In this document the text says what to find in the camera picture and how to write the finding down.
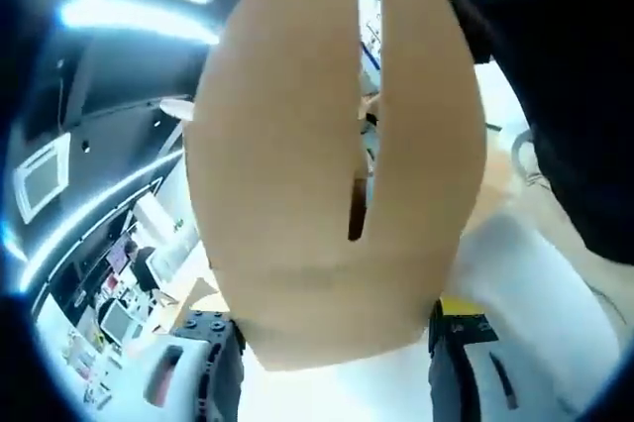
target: cardboard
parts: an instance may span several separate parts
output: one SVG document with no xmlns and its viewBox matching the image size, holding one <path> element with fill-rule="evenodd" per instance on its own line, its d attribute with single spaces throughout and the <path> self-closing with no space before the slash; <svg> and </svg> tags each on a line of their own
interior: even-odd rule
<svg viewBox="0 0 634 422">
<path fill-rule="evenodd" d="M 220 290 L 267 369 L 416 341 L 476 201 L 483 114 L 453 11 L 447 0 L 382 8 L 367 211 L 353 199 L 358 0 L 241 0 L 201 77 L 185 130 L 191 199 Z M 363 224 L 353 242 L 351 208 Z"/>
</svg>

